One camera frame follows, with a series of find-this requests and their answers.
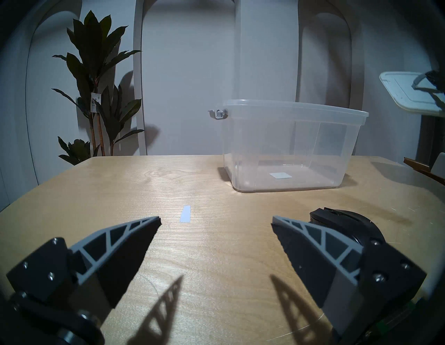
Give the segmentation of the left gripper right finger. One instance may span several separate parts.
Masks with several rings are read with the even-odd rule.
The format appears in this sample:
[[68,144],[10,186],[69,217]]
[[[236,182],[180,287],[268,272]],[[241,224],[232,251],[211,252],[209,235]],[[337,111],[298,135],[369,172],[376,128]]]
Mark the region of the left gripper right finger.
[[334,334],[372,334],[409,305],[427,274],[361,215],[273,216],[272,230]]

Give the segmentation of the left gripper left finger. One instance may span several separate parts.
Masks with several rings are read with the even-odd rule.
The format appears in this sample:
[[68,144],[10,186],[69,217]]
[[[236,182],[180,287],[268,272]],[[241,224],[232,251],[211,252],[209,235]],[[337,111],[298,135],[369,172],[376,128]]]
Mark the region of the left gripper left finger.
[[46,305],[67,305],[91,278],[97,278],[115,308],[138,272],[161,226],[159,216],[98,230],[71,247],[55,237],[22,259],[7,274],[15,292]]

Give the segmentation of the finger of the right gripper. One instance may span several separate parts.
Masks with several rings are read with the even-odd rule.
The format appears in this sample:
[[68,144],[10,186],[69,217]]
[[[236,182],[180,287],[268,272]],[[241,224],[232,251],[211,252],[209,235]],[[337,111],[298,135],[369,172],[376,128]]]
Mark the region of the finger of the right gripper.
[[438,91],[445,90],[444,74],[440,71],[428,71],[425,77]]

